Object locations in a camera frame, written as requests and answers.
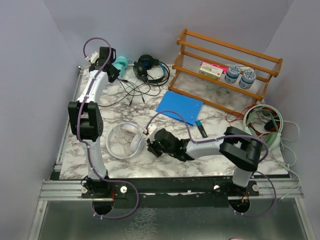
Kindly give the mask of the white over-ear headphones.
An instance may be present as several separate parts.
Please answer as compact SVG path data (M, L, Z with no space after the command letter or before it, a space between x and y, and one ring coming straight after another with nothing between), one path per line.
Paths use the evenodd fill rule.
M119 123L108 132L105 146L108 153L116 159L134 158L144 147L142 129L131 122Z

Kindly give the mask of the black blue headphones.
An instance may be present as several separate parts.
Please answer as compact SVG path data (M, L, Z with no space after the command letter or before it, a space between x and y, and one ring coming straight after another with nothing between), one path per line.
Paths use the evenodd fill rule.
M155 66L160 66L163 71L163 75L157 79L148 74L148 70L151 70ZM148 54L141 55L139 59L133 63L133 72L138 80L148 85L159 87L168 82L171 74L169 67L164 62Z

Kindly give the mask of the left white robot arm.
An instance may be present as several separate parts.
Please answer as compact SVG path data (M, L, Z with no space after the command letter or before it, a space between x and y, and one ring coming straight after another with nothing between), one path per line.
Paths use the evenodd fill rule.
M115 59L114 48L101 46L98 57L89 67L89 79L83 92L77 100L69 102L67 107L71 132L85 153L87 177L96 181L93 191L101 198L110 193L111 186L104 181L108 171L103 162L100 145L104 122L98 101L107 84L119 76L120 71L113 66Z

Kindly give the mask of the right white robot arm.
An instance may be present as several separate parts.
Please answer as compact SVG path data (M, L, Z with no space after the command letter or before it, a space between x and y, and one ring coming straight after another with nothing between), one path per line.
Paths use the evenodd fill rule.
M147 150L157 158L167 154L181 162L193 161L207 156L225 156L236 169L229 189L240 196L248 189L249 180L257 171L263 147L265 155L269 153L268 145L256 136L249 135L236 127L228 127L220 137L204 139L179 139L164 128L150 125L144 130L148 136Z

